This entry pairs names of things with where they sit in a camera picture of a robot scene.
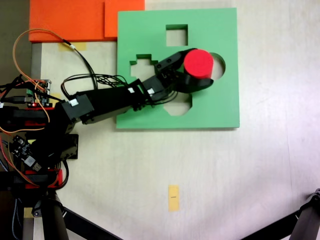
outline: white label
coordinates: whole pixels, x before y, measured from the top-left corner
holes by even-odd
[[[134,90],[132,87],[128,88],[128,90],[129,90],[129,92],[132,93],[132,94],[135,92],[135,90]]]
[[[79,104],[76,98],[70,100],[69,103],[70,103],[70,105],[71,105],[72,107],[77,106],[77,105]]]
[[[155,90],[153,88],[148,89],[148,94],[150,96],[152,96],[152,94],[154,94],[154,93],[155,93]]]

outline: green board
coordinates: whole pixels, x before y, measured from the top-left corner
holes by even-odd
[[[187,46],[167,46],[169,25],[187,25]],[[119,12],[117,47],[117,73],[129,83],[136,80],[131,76],[131,64],[137,55],[151,55],[152,61],[161,61],[178,51],[198,48],[220,55],[225,62],[225,72],[220,79],[192,94],[192,108],[186,114],[171,116],[163,105],[146,106],[141,111],[130,110],[119,115],[117,128],[240,126],[236,8]]]

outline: circular hole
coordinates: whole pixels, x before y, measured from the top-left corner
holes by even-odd
[[[213,80],[219,80],[226,72],[226,62],[222,56],[217,53],[210,52],[211,56],[214,59],[213,71],[211,78]]]

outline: table surface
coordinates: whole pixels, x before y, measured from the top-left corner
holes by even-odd
[[[66,207],[125,240],[237,240],[297,210],[320,187],[320,1],[146,0],[147,10],[224,7],[238,14],[240,128],[79,123],[79,158],[68,161],[69,182],[57,192]],[[96,73],[116,74],[116,42],[86,46]],[[57,43],[42,44],[41,56],[52,92],[87,72]],[[179,211],[168,211],[168,185],[179,185]],[[41,227],[38,218],[35,240]]]

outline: orange board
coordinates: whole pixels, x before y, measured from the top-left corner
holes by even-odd
[[[105,40],[116,41],[118,38],[118,12],[144,10],[145,0],[105,0]]]
[[[30,29],[56,32],[70,42],[117,40],[118,11],[144,10],[144,0],[30,0]],[[61,42],[31,32],[32,43]]]

